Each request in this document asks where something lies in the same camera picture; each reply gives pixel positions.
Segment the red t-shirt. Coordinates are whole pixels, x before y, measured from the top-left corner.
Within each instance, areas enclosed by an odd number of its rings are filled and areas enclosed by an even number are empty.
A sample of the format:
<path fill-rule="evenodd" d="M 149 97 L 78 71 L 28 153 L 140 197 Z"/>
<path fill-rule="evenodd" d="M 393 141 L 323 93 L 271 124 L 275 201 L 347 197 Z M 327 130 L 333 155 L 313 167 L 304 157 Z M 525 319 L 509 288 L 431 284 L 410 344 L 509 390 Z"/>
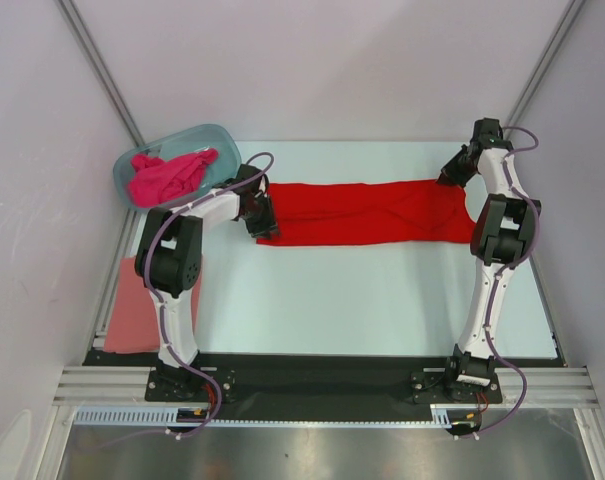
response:
<path fill-rule="evenodd" d="M 434 179 L 381 184 L 273 183 L 279 232 L 260 245 L 362 246 L 397 242 L 467 244 L 476 223 L 464 190 Z"/>

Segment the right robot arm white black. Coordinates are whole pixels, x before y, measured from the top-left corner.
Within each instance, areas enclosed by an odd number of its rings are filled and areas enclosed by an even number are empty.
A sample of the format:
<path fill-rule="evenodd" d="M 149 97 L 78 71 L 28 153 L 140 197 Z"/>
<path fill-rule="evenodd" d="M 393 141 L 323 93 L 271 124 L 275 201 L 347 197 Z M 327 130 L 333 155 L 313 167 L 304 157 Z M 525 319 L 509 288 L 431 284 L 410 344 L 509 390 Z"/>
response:
<path fill-rule="evenodd" d="M 469 143 L 441 169 L 437 182 L 464 188 L 476 175 L 487 197 L 470 241 L 476 280 L 465 328 L 454 347 L 456 368 L 443 376 L 445 393 L 466 401 L 487 383 L 498 361 L 494 336 L 507 287 L 533 253 L 541 203 L 524 190 L 516 173 L 520 152 L 506 139 L 508 128 L 493 118 L 474 123 Z"/>

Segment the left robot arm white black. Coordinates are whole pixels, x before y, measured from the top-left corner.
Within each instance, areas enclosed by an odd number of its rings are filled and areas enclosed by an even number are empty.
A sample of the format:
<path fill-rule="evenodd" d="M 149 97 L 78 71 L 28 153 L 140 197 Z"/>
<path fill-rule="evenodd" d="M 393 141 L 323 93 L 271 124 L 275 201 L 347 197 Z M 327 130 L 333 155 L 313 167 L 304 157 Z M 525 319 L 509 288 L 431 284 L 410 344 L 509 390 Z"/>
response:
<path fill-rule="evenodd" d="M 203 376 L 188 365 L 196 360 L 192 299 L 200 279 L 204 234 L 231 221 L 242 221 L 254 239 L 279 232 L 265 170 L 242 164 L 237 175 L 212 188 L 203 197 L 170 209 L 154 207 L 146 214 L 135 256 L 155 308 L 159 328 L 158 360 L 174 368 L 168 387 L 179 398 L 196 397 Z"/>

